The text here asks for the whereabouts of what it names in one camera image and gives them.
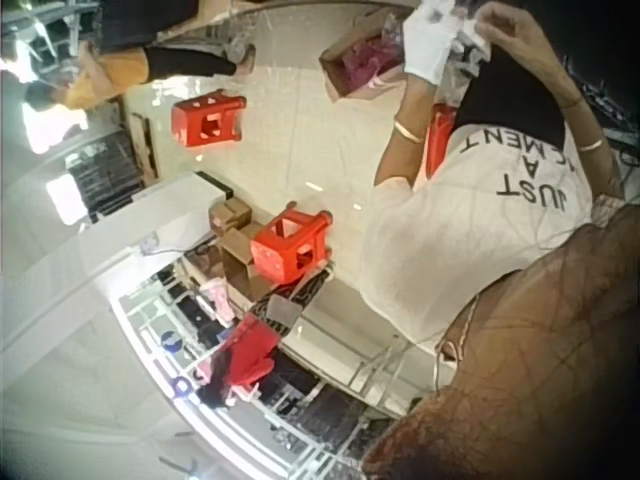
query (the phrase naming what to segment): person in yellow top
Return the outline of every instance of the person in yellow top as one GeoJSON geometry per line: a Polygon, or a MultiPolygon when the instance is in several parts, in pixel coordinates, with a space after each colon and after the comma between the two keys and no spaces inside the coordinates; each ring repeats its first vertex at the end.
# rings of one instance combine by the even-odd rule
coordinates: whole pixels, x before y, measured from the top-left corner
{"type": "Polygon", "coordinates": [[[75,81],[67,87],[42,80],[32,82],[27,87],[25,101],[36,111],[48,110],[55,104],[70,110],[88,110],[135,85],[176,75],[248,75],[253,71],[255,53],[255,47],[249,46],[239,64],[212,53],[162,47],[96,56],[92,45],[82,42],[78,53],[80,73],[75,81]]]}

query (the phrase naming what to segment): necklace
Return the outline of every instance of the necklace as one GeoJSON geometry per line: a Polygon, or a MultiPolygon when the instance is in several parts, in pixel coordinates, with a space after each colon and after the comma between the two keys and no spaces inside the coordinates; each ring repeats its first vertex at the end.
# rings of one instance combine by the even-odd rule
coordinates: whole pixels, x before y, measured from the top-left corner
{"type": "Polygon", "coordinates": [[[445,345],[449,345],[451,350],[453,351],[453,358],[456,362],[456,368],[458,368],[458,364],[464,358],[464,344],[467,340],[467,334],[469,333],[469,327],[471,326],[471,320],[473,320],[473,315],[476,312],[476,307],[480,301],[480,294],[477,294],[473,302],[471,303],[471,307],[469,308],[469,313],[467,315],[467,320],[464,322],[464,327],[462,329],[462,334],[460,335],[460,341],[458,345],[455,345],[451,340],[447,340],[440,348],[436,351],[436,363],[433,366],[433,385],[436,391],[436,395],[440,395],[440,358],[442,357],[442,349],[445,345]]]}

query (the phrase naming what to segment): cable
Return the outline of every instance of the cable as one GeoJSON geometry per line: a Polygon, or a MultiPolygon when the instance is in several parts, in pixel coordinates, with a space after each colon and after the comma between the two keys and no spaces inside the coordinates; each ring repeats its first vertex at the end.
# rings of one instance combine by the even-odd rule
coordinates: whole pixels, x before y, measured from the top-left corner
{"type": "Polygon", "coordinates": [[[159,250],[157,252],[145,253],[144,256],[151,257],[152,255],[163,255],[165,253],[182,253],[184,255],[191,252],[194,252],[196,255],[206,255],[209,252],[209,250],[215,245],[215,243],[211,243],[211,242],[215,242],[217,239],[218,237],[213,237],[211,240],[208,240],[206,244],[204,245],[201,244],[195,248],[190,248],[188,250],[179,250],[175,248],[169,248],[167,250],[159,250]]]}

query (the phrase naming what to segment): black pants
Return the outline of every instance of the black pants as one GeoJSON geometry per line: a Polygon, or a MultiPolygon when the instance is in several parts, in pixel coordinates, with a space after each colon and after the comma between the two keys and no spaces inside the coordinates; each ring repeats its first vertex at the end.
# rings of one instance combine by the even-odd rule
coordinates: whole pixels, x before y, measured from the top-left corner
{"type": "Polygon", "coordinates": [[[540,80],[496,46],[491,61],[471,81],[453,129],[478,124],[511,128],[564,148],[564,117],[555,99],[540,80]]]}
{"type": "Polygon", "coordinates": [[[213,53],[181,48],[149,47],[144,49],[149,62],[149,79],[165,80],[176,75],[212,77],[215,74],[232,76],[237,66],[213,53]]]}

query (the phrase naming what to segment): hand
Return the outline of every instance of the hand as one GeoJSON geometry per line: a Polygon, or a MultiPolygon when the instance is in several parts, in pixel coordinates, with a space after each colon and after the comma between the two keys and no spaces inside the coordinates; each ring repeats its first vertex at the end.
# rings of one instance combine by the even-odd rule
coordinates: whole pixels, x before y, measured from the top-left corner
{"type": "Polygon", "coordinates": [[[525,10],[489,2],[476,13],[476,32],[499,46],[543,83],[564,73],[542,28],[525,10]]]}
{"type": "Polygon", "coordinates": [[[454,0],[423,0],[402,26],[405,72],[439,85],[462,26],[463,10],[453,10],[454,0]]]}

